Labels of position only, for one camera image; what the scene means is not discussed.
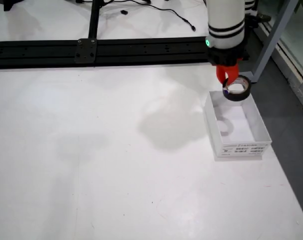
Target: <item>black cable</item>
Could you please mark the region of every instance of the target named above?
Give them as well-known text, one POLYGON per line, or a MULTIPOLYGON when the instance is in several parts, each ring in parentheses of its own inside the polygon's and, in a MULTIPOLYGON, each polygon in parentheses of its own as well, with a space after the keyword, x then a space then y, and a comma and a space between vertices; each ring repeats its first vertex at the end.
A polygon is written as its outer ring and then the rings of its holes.
MULTIPOLYGON (((108 2, 106 2, 105 4, 104 4, 104 6, 106 6, 106 5, 108 5, 108 4, 111 4, 111 3, 125 3, 125 2, 133 2, 133 3, 136 3, 136 4, 139 4, 139 5, 142 5, 142 6, 148 6, 148 7, 152 7, 152 8, 154 8, 154 9, 157 9, 157 10, 160 10, 160 11, 169 11, 169 12, 172 12, 172 13, 174 13, 177 17, 179 17, 181 20, 183 20, 185 23, 187 23, 190 27, 191 27, 191 29, 195 32, 196 31, 196 27, 195 26, 193 26, 186 18, 183 18, 182 16, 180 16, 175 10, 173 10, 173 9, 170 9, 170 8, 159 8, 159 7, 156 7, 156 6, 154 6, 154 5, 151 5, 150 3, 151 3, 151 1, 150 0, 143 0, 143 1, 145 1, 145 2, 147 2, 147 3, 141 3, 141 2, 138 2, 138 1, 135 1, 135 0, 121 0, 121 1, 119 1, 119 0, 110 0, 110 1, 108 1, 108 2)), ((93 1, 83 1, 84 3, 92 3, 93 1)))

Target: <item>glass window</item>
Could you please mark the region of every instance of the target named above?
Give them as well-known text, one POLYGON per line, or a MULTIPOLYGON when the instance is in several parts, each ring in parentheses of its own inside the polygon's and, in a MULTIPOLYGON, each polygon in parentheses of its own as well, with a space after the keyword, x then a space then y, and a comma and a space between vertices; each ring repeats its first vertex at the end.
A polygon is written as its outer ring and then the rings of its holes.
MULTIPOLYGON (((269 29, 274 25, 278 13, 286 0, 260 0, 259 12, 270 15, 269 29)), ((298 0, 282 36, 281 47, 296 68, 303 73, 303 0, 298 0)))

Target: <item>metal frame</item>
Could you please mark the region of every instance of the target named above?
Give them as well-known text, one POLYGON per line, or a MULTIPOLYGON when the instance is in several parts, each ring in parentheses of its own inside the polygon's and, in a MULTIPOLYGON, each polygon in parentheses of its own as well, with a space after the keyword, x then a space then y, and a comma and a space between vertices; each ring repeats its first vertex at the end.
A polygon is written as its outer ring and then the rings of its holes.
MULTIPOLYGON (((240 66, 242 75, 257 82, 298 0, 288 0, 252 70, 240 66)), ((88 38, 51 41, 0 42, 0 69, 100 67, 208 62, 204 37, 97 40, 99 10, 103 0, 93 0, 88 38)))
POLYGON ((276 22, 271 29, 267 41, 265 41, 264 46, 260 52, 258 60, 253 67, 253 77, 251 78, 252 83, 256 83, 262 75, 262 72, 268 60, 270 59, 278 41, 281 39, 281 35, 288 21, 290 20, 297 3, 298 0, 288 0, 282 6, 279 12, 279 17, 276 19, 276 22))
MULTIPOLYGON (((286 8, 285 12, 282 12, 280 17, 277 19, 276 23, 274 24, 272 30, 268 31, 267 27, 263 24, 260 24, 259 28, 256 29, 255 33, 258 35, 260 40, 264 42, 264 46, 268 45, 269 40, 275 37, 275 28, 281 25, 282 30, 285 29, 287 22, 289 21, 291 15, 293 14, 293 6, 297 4, 297 0, 289 0, 287 5, 283 7, 286 8)), ((283 31, 279 31, 279 38, 281 37, 283 31)), ((294 66, 291 60, 287 57, 286 53, 283 51, 283 46, 281 42, 276 42, 276 48, 271 50, 271 57, 287 78, 290 87, 292 88, 293 92, 299 99, 300 103, 303 106, 303 74, 299 72, 299 70, 294 66)))

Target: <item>black stripe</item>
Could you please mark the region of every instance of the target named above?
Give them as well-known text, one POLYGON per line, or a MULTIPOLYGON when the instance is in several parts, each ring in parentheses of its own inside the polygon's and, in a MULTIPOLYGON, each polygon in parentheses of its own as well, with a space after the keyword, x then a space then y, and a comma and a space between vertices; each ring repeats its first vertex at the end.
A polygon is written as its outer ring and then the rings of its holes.
POLYGON ((254 4, 255 3, 255 0, 254 1, 248 1, 248 2, 245 2, 245 5, 251 5, 251 4, 254 4))
POLYGON ((216 28, 216 27, 213 27, 213 26, 211 26, 209 24, 208 24, 208 27, 213 32, 224 33, 224 32, 229 32, 229 31, 238 29, 244 23, 244 21, 245 21, 245 19, 243 19, 240 23, 238 23, 238 24, 236 24, 234 26, 228 27, 228 28, 216 28))
POLYGON ((209 31, 209 35, 213 36, 216 39, 228 39, 228 38, 231 38, 231 37, 234 37, 234 36, 240 34, 244 30, 244 28, 245 28, 245 26, 243 26, 238 31, 235 31, 235 32, 233 32, 231 34, 227 34, 227 35, 216 35, 216 34, 212 33, 211 31, 209 31))

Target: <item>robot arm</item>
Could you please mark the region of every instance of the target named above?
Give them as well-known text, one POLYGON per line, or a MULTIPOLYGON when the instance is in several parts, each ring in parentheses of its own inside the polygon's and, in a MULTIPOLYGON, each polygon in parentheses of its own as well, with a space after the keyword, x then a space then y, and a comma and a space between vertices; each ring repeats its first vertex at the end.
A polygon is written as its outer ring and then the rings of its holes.
MULTIPOLYGON (((209 36, 206 38, 208 60, 216 66, 217 78, 225 90, 228 90, 228 86, 239 78, 238 61, 244 56, 251 28, 258 26, 257 11, 254 10, 257 6, 256 1, 206 1, 209 31, 209 36)), ((250 81, 248 80, 243 86, 250 88, 250 81)), ((236 96, 235 99, 238 100, 234 101, 240 101, 243 97, 245 95, 236 96)))

